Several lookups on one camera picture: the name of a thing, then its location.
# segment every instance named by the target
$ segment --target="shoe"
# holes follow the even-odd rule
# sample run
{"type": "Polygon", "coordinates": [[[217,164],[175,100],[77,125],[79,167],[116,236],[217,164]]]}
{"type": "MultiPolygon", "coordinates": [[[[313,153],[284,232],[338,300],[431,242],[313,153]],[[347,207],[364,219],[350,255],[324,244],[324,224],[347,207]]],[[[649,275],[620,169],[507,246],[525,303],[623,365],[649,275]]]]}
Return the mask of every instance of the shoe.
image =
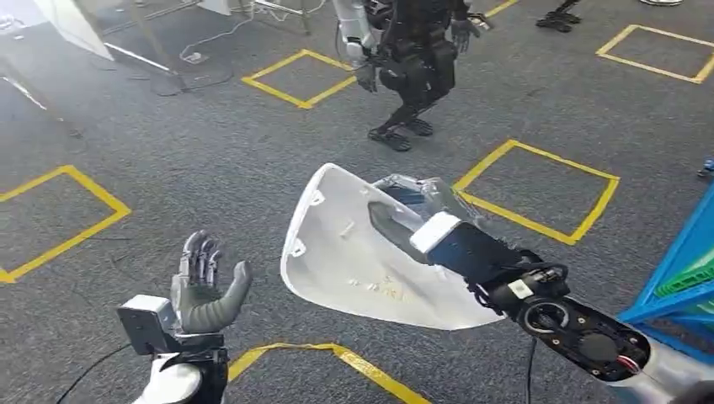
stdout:
{"type": "Polygon", "coordinates": [[[650,6],[679,6],[684,0],[640,0],[650,6]]]}

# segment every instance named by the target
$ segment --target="humanoid robot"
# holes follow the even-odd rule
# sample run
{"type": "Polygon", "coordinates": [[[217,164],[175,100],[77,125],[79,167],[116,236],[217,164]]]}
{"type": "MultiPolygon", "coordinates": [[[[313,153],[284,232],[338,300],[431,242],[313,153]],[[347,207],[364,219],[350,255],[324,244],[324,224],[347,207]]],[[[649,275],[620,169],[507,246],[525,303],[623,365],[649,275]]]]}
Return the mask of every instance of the humanoid robot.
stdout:
{"type": "Polygon", "coordinates": [[[469,13],[464,0],[333,0],[339,30],[357,83],[376,92],[376,77],[396,91],[403,105],[369,137],[398,152],[411,148],[408,136],[431,136],[418,118],[455,85],[454,61],[471,35],[491,26],[469,13]],[[451,29],[451,39],[446,30],[451,29]],[[381,31],[377,40],[372,30],[381,31]]]}

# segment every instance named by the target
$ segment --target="white panel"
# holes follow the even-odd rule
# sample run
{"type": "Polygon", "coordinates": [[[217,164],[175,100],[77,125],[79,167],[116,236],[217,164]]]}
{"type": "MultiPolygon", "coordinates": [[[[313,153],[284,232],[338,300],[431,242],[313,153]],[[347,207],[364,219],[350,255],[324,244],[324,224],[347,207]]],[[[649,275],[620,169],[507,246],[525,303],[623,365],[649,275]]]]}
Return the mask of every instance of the white panel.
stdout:
{"type": "Polygon", "coordinates": [[[461,276],[414,261],[378,233],[370,223],[370,202],[393,206],[403,214],[400,219],[424,223],[338,166],[326,164],[315,173],[290,222],[280,261],[280,274],[293,293],[357,316],[441,330],[502,319],[476,302],[461,276]]]}
{"type": "Polygon", "coordinates": [[[65,40],[96,55],[114,60],[74,0],[35,0],[35,4],[65,40]]]}
{"type": "Polygon", "coordinates": [[[231,15],[231,7],[228,5],[228,0],[203,0],[199,3],[199,7],[223,15],[231,15]]]}

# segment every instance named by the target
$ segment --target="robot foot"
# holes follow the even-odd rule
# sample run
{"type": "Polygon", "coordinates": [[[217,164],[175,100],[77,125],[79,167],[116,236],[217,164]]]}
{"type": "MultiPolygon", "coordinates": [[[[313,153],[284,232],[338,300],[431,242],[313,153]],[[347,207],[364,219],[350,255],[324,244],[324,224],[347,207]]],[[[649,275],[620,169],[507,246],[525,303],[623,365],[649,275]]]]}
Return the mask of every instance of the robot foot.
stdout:
{"type": "Polygon", "coordinates": [[[567,22],[561,19],[549,19],[548,17],[545,17],[544,19],[539,19],[538,22],[535,23],[535,26],[541,28],[555,29],[564,33],[573,30],[573,27],[571,27],[567,22]]]}
{"type": "Polygon", "coordinates": [[[570,13],[560,13],[556,14],[556,18],[565,21],[568,24],[580,24],[583,22],[583,19],[578,17],[577,15],[572,15],[570,13]]]}
{"type": "Polygon", "coordinates": [[[409,122],[407,129],[412,131],[417,136],[431,136],[434,134],[434,127],[425,120],[414,119],[409,122]]]}
{"type": "Polygon", "coordinates": [[[370,139],[373,141],[380,141],[385,145],[389,146],[392,150],[397,152],[406,152],[412,148],[409,139],[406,136],[394,133],[393,130],[389,130],[385,133],[380,133],[377,129],[370,130],[370,139]]]}

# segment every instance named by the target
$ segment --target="black robotic forearm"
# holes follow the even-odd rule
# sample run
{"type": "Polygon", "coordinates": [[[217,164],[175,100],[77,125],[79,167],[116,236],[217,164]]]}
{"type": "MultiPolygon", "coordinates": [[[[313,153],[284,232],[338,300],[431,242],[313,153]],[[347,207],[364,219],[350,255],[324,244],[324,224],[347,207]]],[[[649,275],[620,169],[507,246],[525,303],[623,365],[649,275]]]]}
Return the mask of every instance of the black robotic forearm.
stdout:
{"type": "Polygon", "coordinates": [[[651,348],[644,335],[567,297],[564,265],[511,248],[465,222],[428,258],[463,276],[482,306],[505,314],[602,381],[627,379],[649,360],[651,348]]]}

